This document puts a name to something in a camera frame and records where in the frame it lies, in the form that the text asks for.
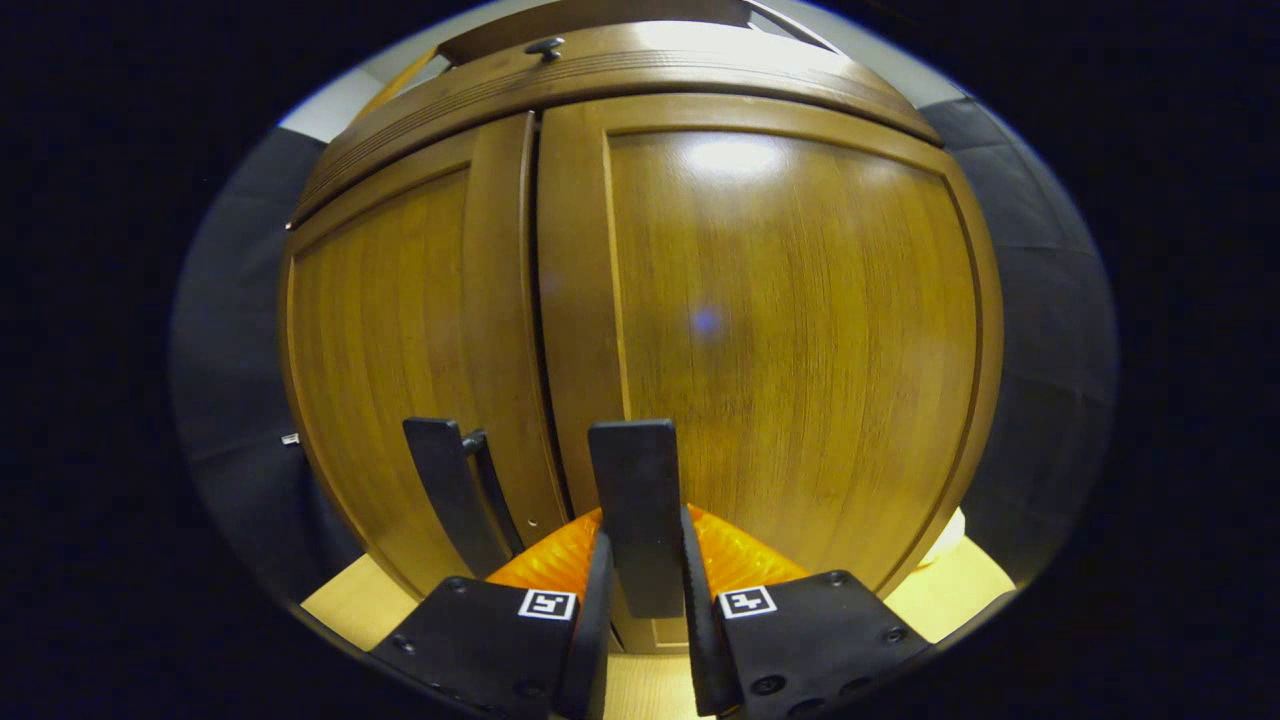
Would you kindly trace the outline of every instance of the screw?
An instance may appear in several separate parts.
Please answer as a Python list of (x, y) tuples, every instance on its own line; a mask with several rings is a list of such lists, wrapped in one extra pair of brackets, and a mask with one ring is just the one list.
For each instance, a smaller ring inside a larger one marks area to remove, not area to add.
[(543, 689), (541, 683), (539, 683), (538, 680), (521, 680), (516, 683), (515, 689), (516, 694), (518, 694), (520, 697), (532, 698), (532, 697), (543, 697), (544, 694), (547, 694), (547, 691)]
[(782, 675), (765, 675), (751, 683), (751, 692), (755, 694), (773, 694), (786, 687), (787, 679)]
[(410, 639), (406, 638), (404, 635), (392, 635), (392, 643), (396, 644), (396, 647), (398, 647), (401, 652), (404, 652), (407, 655), (413, 655), (416, 650), (413, 647), (413, 643), (410, 642)]

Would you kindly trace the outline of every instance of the cabinet door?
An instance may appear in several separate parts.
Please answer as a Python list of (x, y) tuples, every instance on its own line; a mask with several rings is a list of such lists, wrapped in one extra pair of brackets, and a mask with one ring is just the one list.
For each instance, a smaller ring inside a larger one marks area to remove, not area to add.
[[(998, 384), (995, 258), (955, 161), (806, 105), (632, 96), (545, 113), (538, 256), (576, 512), (586, 429), (671, 418), (684, 500), (881, 597), (964, 495)], [(618, 603), (627, 651), (681, 620)]]
[(369, 177), (289, 240), (282, 360), (316, 475), (366, 551), (421, 598), (468, 575), (401, 423), (484, 428), (526, 544), (563, 524), (532, 314), (532, 115)]

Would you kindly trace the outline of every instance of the wood grain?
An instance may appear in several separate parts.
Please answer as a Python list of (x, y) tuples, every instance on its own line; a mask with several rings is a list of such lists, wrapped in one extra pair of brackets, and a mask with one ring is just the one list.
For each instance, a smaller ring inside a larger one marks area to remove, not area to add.
[(549, 110), (539, 269), (573, 507), (598, 505), (591, 423), (671, 418), (684, 501), (887, 596), (964, 495), (998, 386), (964, 183), (927, 143), (799, 104)]
[(467, 569), (401, 423), (484, 428), (526, 544), (566, 515), (543, 407), (527, 245), (531, 114), (411, 155), (285, 249), (282, 364), (312, 468), (369, 555), (424, 597)]
[(696, 720), (689, 655), (609, 655), (608, 720)]
[(868, 68), (804, 42), (745, 28), (646, 22), (563, 33), (562, 58), (521, 47), (433, 78), (352, 123), (329, 143), (291, 218), (317, 209), (430, 142), (494, 118), (593, 97), (722, 92), (796, 100), (888, 124), (928, 142), (938, 135)]

